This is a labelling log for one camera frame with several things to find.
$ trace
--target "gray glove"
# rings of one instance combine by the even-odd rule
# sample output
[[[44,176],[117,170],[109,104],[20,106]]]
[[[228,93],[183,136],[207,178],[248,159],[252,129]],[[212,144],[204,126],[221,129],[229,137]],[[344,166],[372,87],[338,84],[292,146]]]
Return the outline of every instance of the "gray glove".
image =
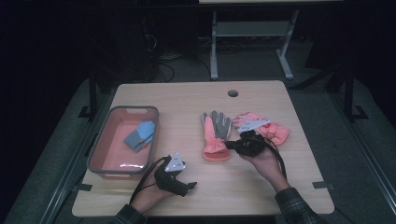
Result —
[[[212,111],[213,126],[215,127],[216,138],[227,140],[231,130],[231,119],[226,118],[222,112],[218,114],[215,110]]]

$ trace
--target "table leg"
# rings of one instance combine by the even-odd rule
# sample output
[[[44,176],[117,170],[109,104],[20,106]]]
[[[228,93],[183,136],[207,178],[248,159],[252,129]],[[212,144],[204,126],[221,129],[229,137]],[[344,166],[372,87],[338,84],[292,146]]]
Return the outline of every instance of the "table leg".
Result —
[[[218,75],[218,59],[216,57],[216,11],[213,12],[212,21],[212,50],[210,52],[210,80],[217,80]]]
[[[293,79],[293,73],[290,70],[288,61],[286,60],[286,51],[289,46],[289,42],[291,40],[291,35],[293,34],[294,25],[297,21],[299,10],[294,10],[293,14],[291,15],[290,22],[288,29],[285,34],[285,42],[281,49],[276,50],[276,56],[280,61],[280,65],[282,66],[283,73],[285,74],[286,79]]]

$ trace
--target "person's right hand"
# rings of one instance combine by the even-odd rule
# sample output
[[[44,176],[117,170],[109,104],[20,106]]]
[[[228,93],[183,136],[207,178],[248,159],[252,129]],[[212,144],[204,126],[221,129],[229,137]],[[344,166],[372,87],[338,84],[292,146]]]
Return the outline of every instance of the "person's right hand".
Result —
[[[285,176],[283,176],[279,167],[279,162],[271,150],[265,149],[256,157],[239,156],[246,161],[250,161],[257,172],[270,182],[276,192],[290,188],[290,184]]]

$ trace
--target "glove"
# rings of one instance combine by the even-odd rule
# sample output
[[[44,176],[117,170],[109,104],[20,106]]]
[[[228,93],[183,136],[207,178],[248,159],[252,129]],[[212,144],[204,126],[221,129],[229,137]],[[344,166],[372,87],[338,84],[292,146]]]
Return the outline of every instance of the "glove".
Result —
[[[261,119],[264,118],[255,113],[247,112],[246,114],[238,115],[236,119],[233,119],[232,125],[234,127],[240,127],[244,125],[246,121]],[[255,131],[263,137],[270,139],[276,146],[283,144],[290,133],[289,128],[272,121],[256,128]]]
[[[154,128],[155,124],[151,120],[142,121],[136,130],[125,138],[124,143],[135,152],[138,152],[151,142]]]
[[[230,159],[230,151],[224,141],[230,135],[231,120],[216,111],[211,116],[206,113],[202,115],[206,140],[203,156],[207,161],[227,161]]]

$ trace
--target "wrist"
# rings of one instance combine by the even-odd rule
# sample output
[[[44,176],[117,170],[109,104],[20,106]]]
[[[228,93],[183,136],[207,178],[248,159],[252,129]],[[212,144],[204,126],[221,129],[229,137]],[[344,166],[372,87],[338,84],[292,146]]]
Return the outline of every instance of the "wrist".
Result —
[[[268,180],[268,182],[270,182],[276,193],[280,192],[283,189],[288,189],[291,187],[288,180],[283,175],[271,176],[267,177],[266,179]]]

